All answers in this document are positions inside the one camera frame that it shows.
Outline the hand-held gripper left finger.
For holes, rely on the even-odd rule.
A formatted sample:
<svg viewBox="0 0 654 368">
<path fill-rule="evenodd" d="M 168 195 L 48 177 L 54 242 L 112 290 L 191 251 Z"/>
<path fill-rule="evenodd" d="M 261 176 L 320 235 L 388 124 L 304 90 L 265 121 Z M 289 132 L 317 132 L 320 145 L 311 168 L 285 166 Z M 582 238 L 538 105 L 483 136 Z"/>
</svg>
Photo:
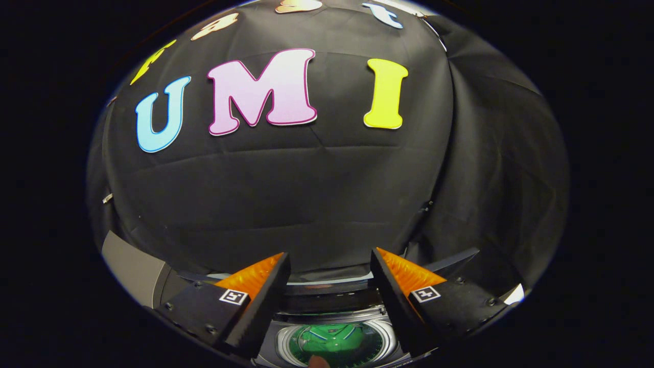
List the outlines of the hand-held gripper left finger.
<svg viewBox="0 0 654 368">
<path fill-rule="evenodd" d="M 200 345 L 240 359 L 258 356 L 291 273 L 280 253 L 215 282 L 194 282 L 155 314 Z"/>
</svg>

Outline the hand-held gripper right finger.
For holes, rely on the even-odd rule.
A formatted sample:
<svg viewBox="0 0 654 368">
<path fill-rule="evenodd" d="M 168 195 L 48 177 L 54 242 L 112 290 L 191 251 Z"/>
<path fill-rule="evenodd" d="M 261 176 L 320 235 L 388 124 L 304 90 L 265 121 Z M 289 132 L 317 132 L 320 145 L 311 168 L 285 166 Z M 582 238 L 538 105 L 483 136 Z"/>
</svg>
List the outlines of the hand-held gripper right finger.
<svg viewBox="0 0 654 368">
<path fill-rule="evenodd" d="M 395 335 L 413 358 L 469 337 L 505 309 L 464 278 L 448 280 L 379 247 L 370 268 Z"/>
</svg>

